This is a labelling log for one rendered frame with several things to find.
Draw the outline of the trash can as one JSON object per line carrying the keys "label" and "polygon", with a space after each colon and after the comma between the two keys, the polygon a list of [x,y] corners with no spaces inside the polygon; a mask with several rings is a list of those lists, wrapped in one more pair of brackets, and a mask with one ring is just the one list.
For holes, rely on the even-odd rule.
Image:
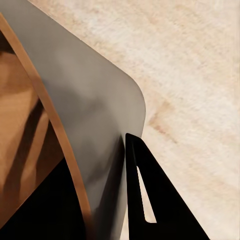
{"label": "trash can", "polygon": [[0,0],[0,229],[65,157],[86,240],[120,240],[137,82],[28,0]]}

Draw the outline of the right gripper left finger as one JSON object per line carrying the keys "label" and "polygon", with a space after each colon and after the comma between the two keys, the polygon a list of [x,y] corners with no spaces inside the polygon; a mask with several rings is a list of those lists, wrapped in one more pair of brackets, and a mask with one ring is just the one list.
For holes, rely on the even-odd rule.
{"label": "right gripper left finger", "polygon": [[0,240],[87,240],[65,157],[0,229]]}

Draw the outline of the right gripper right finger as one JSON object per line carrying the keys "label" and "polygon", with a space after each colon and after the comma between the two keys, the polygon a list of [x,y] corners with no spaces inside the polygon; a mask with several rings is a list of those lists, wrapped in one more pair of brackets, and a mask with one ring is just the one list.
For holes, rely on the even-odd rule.
{"label": "right gripper right finger", "polygon": [[[210,240],[144,141],[125,135],[129,240]],[[145,220],[139,167],[156,223]]]}

